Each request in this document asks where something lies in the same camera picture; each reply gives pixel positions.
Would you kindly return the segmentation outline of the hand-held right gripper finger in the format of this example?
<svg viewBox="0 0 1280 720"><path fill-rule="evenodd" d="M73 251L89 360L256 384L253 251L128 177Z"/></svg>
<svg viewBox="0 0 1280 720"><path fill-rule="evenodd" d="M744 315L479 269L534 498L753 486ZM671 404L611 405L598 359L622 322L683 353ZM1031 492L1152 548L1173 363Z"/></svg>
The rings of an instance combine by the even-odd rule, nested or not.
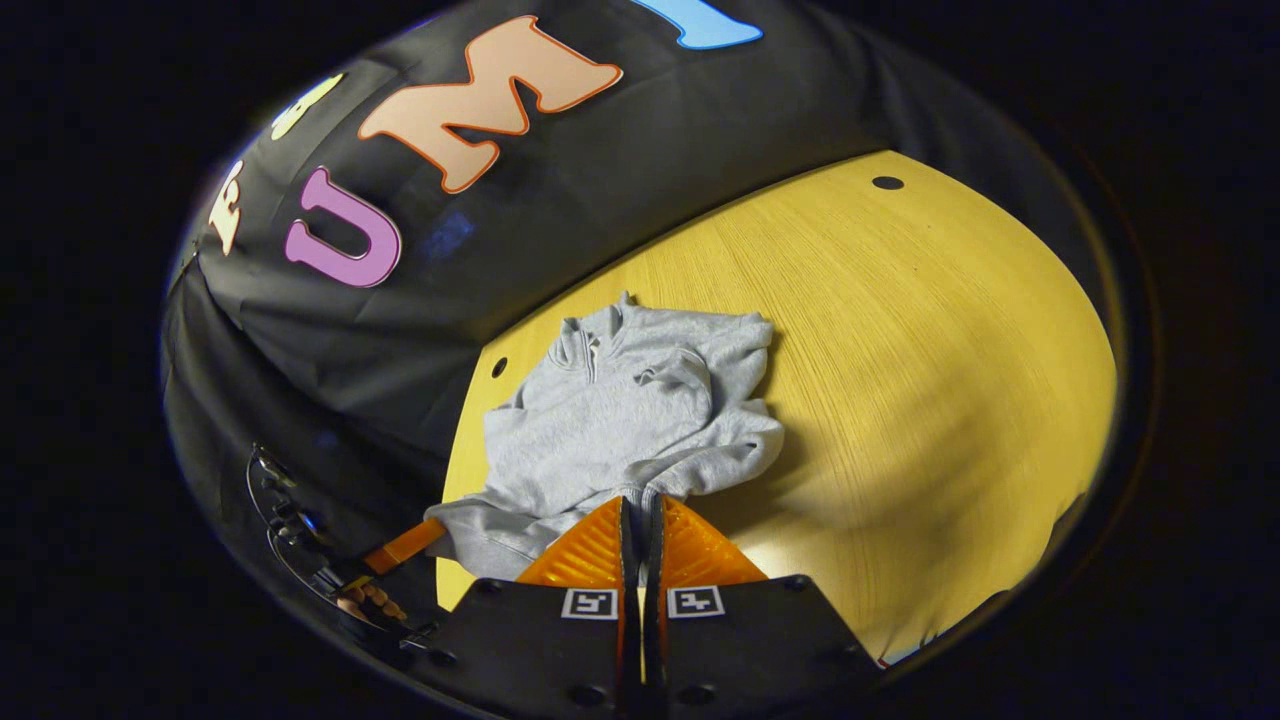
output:
<svg viewBox="0 0 1280 720"><path fill-rule="evenodd" d="M626 719L641 689L632 509L589 512L516 579L480 578L415 644L428 687L498 719Z"/></svg>
<svg viewBox="0 0 1280 720"><path fill-rule="evenodd" d="M645 573L654 717L827 719L879 683L882 666L814 578L767 575L686 503L657 503Z"/></svg>

